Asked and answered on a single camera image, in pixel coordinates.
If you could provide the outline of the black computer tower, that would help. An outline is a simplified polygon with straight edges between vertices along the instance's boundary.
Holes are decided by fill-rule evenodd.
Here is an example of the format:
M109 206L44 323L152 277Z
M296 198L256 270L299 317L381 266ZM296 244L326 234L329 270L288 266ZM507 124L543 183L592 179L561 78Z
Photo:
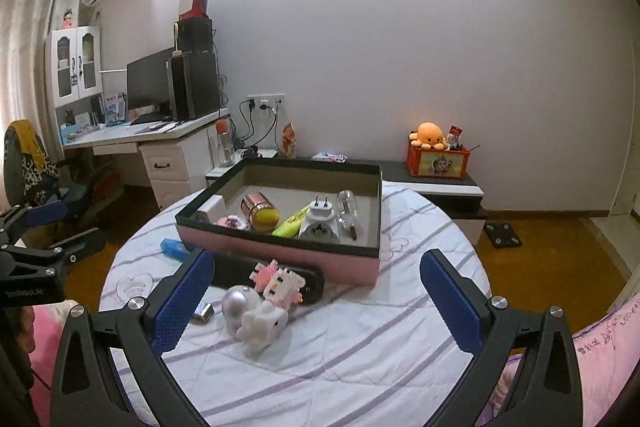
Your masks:
M167 75L173 120L198 119L220 109L215 54L174 53L167 61Z

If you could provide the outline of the small dark box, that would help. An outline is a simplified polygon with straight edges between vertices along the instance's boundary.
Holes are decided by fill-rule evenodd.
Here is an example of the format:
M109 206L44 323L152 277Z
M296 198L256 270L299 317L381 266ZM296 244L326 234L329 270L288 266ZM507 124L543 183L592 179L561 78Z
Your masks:
M191 321L196 324L207 324L214 316L214 313L215 310L213 303L206 303L205 301L202 301L192 313Z

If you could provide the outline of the silver dome bell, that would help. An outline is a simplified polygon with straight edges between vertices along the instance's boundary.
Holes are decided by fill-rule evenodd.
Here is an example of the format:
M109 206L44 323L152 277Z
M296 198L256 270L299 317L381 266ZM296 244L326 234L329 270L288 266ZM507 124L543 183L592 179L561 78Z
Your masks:
M241 327L243 315L257 308L261 302L262 297L250 286L234 285L228 289L222 298L221 312L231 336Z

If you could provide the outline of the white plug-in vaporizer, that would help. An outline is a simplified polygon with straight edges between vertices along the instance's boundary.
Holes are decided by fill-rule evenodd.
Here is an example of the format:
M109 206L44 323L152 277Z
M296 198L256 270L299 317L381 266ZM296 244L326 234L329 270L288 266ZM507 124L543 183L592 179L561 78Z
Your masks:
M335 211L328 196L317 196L311 202L300 226L298 238L329 244L337 244L340 241Z

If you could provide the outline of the blue case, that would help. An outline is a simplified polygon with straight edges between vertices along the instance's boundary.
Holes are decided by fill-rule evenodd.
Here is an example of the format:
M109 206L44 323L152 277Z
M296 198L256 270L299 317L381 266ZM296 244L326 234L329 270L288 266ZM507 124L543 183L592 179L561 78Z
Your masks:
M191 251L178 239L163 239L160 242L160 250L165 256L179 262L186 261L191 256Z

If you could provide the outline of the pink white block figure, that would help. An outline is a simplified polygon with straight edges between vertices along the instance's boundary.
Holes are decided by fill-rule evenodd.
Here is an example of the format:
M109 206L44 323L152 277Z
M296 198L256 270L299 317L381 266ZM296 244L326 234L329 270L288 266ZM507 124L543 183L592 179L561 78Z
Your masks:
M250 273L250 280L254 283L255 291L275 306L288 310L303 302L302 289L306 280L279 265L277 260L271 260L269 265L258 262Z

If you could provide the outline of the orange cap water bottle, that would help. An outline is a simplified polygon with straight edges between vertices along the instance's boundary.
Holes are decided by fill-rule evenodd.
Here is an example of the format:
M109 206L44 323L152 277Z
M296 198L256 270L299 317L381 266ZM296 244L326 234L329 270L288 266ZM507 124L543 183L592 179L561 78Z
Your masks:
M215 129L218 143L219 165L221 165L221 167L230 167L234 164L234 147L228 119L218 119L215 122Z

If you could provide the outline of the black floor scale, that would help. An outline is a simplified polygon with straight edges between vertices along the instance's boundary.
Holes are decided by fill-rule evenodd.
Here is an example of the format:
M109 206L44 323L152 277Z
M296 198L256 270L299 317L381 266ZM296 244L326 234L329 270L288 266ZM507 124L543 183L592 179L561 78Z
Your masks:
M486 222L484 232L489 242L495 248L516 248L522 246L522 241L514 228L506 222Z

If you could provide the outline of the white striped quilt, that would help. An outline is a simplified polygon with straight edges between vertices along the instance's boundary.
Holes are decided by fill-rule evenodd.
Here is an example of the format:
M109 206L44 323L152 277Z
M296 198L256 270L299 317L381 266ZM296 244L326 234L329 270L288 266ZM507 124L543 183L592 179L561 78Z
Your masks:
M457 225L413 191L385 183L381 269L372 287L324 288L264 351L224 318L189 325L165 364L213 426L421 426L457 384L461 351L420 281L436 248L482 290L480 258Z

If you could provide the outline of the clear glass bottle with wick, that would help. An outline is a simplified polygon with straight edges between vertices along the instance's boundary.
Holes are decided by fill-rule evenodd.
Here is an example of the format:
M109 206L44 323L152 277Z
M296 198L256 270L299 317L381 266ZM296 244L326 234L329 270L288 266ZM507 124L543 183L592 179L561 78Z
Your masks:
M352 238L358 239L358 204L354 193L343 190L336 196L337 220L343 230Z

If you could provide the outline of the colourful card stack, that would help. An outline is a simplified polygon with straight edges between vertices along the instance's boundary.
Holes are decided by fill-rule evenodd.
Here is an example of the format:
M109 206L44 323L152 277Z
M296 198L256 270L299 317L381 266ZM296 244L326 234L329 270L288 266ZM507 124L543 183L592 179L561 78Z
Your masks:
M224 216L215 222L218 227L228 228L232 230L246 231L250 228L248 222L238 215Z

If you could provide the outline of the yellow highlighter pen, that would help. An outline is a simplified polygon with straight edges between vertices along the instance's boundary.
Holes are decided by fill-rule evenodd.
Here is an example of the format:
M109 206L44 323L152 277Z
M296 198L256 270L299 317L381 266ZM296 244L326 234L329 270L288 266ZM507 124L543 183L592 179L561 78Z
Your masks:
M296 211L294 215L285 219L280 225L272 231L273 236L283 237L284 239L292 239L299 233L300 227L304 222L310 206L307 205L301 210Z

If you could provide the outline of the white plush toy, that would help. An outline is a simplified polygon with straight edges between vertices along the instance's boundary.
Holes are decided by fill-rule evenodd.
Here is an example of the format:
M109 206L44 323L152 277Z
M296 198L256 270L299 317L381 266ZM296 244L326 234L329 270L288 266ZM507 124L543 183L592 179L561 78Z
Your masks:
M288 311L275 306L269 300L262 300L255 308L246 311L235 337L245 343L250 350L262 351L277 340L288 325Z

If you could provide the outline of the wall power socket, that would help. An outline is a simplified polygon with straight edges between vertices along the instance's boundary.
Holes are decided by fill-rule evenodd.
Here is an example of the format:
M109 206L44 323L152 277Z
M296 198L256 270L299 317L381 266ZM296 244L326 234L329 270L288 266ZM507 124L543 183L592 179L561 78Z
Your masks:
M284 93L269 93L269 94L250 94L245 97L248 101L254 101L256 107L262 107L263 105L278 108L284 104Z

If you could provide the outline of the white rectangular box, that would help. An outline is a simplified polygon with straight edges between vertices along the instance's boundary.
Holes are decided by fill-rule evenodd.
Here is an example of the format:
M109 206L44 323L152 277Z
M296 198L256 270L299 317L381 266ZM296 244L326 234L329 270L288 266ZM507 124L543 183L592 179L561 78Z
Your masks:
M224 198L219 194L214 194L198 206L193 218L198 222L206 222L216 225L219 219L227 216L227 207Z

